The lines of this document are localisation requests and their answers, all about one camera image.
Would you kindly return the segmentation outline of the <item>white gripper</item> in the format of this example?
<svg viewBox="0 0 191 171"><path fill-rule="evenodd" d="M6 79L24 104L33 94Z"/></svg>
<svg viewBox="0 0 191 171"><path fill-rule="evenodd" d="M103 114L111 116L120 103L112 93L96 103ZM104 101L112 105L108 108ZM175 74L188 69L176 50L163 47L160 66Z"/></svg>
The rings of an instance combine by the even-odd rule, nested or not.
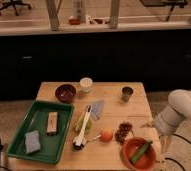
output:
<svg viewBox="0 0 191 171"><path fill-rule="evenodd" d="M141 128L154 128L154 127L155 127L155 124L153 121L147 122L147 123L141 125ZM160 159L160 163L164 163L165 162L165 152L168 151L168 148L172 141L172 136L160 134L159 140L160 140L160 144L161 144L159 159Z"/></svg>

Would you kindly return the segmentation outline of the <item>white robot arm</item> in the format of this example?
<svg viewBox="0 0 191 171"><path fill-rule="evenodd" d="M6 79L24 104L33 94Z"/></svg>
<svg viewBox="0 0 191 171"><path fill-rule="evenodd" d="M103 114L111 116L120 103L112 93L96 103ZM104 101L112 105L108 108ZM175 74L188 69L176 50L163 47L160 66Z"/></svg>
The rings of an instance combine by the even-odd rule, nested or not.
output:
<svg viewBox="0 0 191 171"><path fill-rule="evenodd" d="M176 89L169 93L166 107L142 128L157 130L161 154L164 155L171 144L172 135L186 119L191 121L191 91Z"/></svg>

